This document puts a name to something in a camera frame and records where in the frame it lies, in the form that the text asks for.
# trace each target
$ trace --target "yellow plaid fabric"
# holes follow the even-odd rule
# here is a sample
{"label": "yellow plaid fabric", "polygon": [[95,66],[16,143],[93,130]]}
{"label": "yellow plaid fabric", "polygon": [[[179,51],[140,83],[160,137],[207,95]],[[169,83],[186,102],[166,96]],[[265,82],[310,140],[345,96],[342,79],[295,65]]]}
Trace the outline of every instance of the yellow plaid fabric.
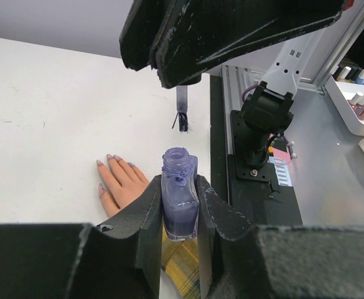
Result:
{"label": "yellow plaid fabric", "polygon": [[161,267],[185,299],[200,299],[197,239],[173,242],[162,229]]}

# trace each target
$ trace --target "white tabletop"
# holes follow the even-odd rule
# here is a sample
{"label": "white tabletop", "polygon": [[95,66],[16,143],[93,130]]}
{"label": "white tabletop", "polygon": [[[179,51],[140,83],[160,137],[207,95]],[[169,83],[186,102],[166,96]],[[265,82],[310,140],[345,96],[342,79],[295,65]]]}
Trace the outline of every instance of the white tabletop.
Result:
{"label": "white tabletop", "polygon": [[95,161],[107,153],[152,179],[183,146],[210,179],[209,76],[189,87],[189,134],[171,130],[175,98],[155,70],[0,39],[0,222],[104,221]]}

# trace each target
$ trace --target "hand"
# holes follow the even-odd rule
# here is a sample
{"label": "hand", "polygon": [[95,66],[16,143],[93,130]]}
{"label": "hand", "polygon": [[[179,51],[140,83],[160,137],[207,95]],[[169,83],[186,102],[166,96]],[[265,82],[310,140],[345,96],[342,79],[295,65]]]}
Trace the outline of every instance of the hand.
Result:
{"label": "hand", "polygon": [[137,199],[149,185],[144,174],[132,163],[127,163],[118,156],[107,155],[110,170],[97,160],[97,166],[103,182],[109,192],[99,185],[99,197],[106,213],[113,217],[128,204]]}

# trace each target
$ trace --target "painted nail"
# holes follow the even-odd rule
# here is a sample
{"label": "painted nail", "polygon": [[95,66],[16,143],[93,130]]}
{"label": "painted nail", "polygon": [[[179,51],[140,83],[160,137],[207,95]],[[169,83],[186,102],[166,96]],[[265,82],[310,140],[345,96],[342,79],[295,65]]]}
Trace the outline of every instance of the painted nail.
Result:
{"label": "painted nail", "polygon": [[99,184],[99,196],[101,197],[105,193],[105,189],[103,188],[103,184]]}

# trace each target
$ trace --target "finger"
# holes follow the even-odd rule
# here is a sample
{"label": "finger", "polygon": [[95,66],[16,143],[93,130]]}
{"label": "finger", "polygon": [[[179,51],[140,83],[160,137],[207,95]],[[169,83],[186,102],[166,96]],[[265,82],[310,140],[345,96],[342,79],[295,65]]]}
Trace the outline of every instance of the finger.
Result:
{"label": "finger", "polygon": [[120,211],[119,207],[115,204],[111,195],[103,188],[102,184],[99,184],[99,197],[101,205],[104,207],[107,215],[113,217]]}
{"label": "finger", "polygon": [[130,163],[125,162],[125,160],[121,159],[118,156],[114,156],[114,158],[117,160],[118,164],[122,167],[125,173],[129,176],[132,182],[138,183],[140,181],[136,173],[133,171]]}
{"label": "finger", "polygon": [[100,160],[97,160],[96,162],[99,174],[103,182],[105,182],[105,185],[113,195],[116,194],[116,192],[121,189],[121,185],[114,178],[113,174],[108,170],[108,168]]}
{"label": "finger", "polygon": [[136,173],[136,176],[140,179],[140,181],[147,183],[147,184],[149,183],[149,180],[146,178],[144,173],[142,173],[139,168],[137,168],[132,163],[128,163],[128,164],[130,165],[130,167],[132,167],[133,172]]}
{"label": "finger", "polygon": [[124,186],[127,183],[131,182],[129,176],[125,173],[124,169],[118,164],[118,161],[114,156],[108,154],[107,155],[108,166],[111,169],[111,172],[114,174],[114,177],[117,181]]}

